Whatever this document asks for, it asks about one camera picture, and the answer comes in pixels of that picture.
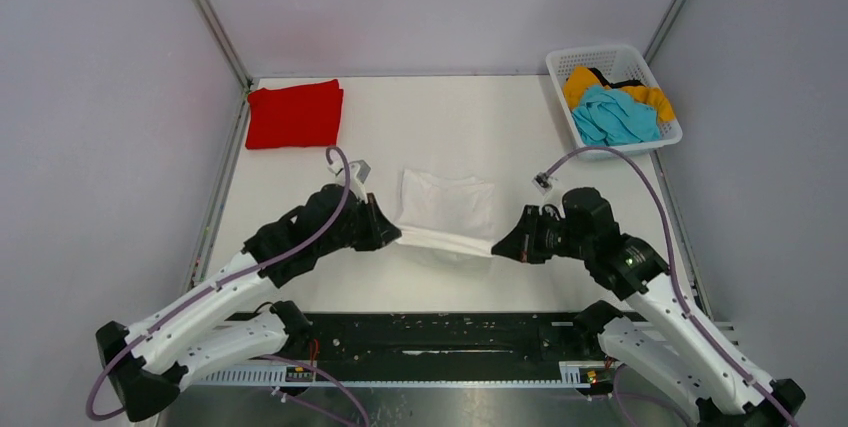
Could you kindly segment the white t shirt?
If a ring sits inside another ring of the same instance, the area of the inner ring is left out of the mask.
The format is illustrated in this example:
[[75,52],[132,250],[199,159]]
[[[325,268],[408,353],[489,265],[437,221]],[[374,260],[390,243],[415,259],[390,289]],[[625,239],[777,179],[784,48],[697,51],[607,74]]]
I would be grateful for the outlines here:
[[449,179],[404,170],[394,221],[401,231],[397,243],[449,258],[490,258],[495,192],[493,183],[474,176]]

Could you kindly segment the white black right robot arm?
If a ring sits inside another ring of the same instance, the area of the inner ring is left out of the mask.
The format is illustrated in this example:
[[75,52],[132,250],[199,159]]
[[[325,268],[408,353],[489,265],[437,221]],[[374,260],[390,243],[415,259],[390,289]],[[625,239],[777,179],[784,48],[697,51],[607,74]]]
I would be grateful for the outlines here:
[[597,301],[575,320],[583,357],[605,354],[660,389],[698,426],[790,426],[806,394],[792,379],[756,366],[699,309],[688,304],[673,269],[644,240],[621,232],[611,205],[590,187],[566,192],[562,206],[525,206],[491,252],[528,264],[577,259],[593,280],[645,318],[648,338],[622,312]]

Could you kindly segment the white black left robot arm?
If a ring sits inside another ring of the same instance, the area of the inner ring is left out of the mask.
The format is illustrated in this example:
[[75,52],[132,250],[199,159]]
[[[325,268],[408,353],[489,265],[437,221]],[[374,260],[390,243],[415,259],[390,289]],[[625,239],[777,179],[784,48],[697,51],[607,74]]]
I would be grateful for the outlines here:
[[240,306],[262,303],[312,271],[323,256],[347,248],[376,251],[400,236],[373,194],[325,185],[260,227],[220,271],[169,306],[129,326],[110,321],[100,327],[95,337],[103,370],[89,393],[87,415],[104,420],[94,401],[105,383],[120,402],[117,411],[138,422],[212,373],[279,352],[301,356],[314,345],[313,329],[292,301],[275,301],[235,326],[222,324]]

